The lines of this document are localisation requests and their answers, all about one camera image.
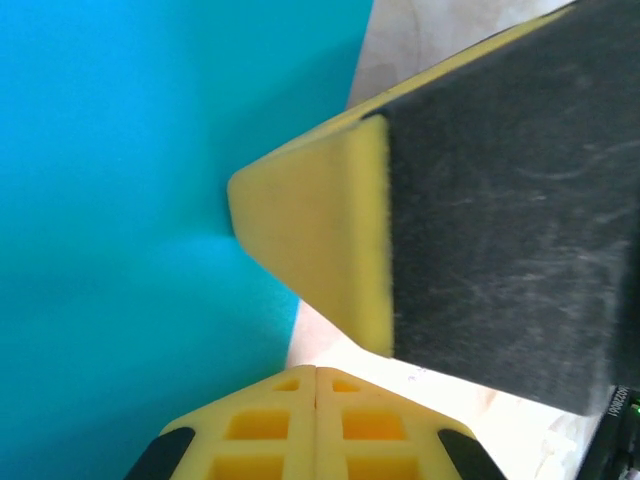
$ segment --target black foam pad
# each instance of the black foam pad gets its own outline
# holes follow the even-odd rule
[[[396,357],[577,413],[640,386],[640,1],[386,105]]]

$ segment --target black rubber tip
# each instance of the black rubber tip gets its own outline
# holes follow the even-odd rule
[[[196,432],[187,427],[159,436],[149,444],[124,480],[171,480]]]
[[[440,430],[438,438],[461,480],[507,480],[477,440],[455,430]]]

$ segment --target blue surface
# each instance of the blue surface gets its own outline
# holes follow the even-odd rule
[[[225,184],[343,109],[371,0],[0,0],[0,478],[122,477],[282,368]]]

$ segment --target white floor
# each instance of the white floor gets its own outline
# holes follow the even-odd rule
[[[563,0],[377,0],[351,104]],[[303,305],[290,365],[333,366],[469,425],[509,480],[572,480],[597,424],[362,351]]]

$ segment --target yellow plastic part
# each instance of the yellow plastic part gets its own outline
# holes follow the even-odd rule
[[[438,431],[465,425],[331,368],[316,405],[316,480],[460,480]]]
[[[390,355],[387,123],[370,117],[236,173],[238,240],[365,349]]]
[[[461,480],[463,424],[331,368],[296,367],[171,422],[196,434],[171,480]]]
[[[297,367],[171,422],[196,432],[171,480],[312,480],[315,377]]]

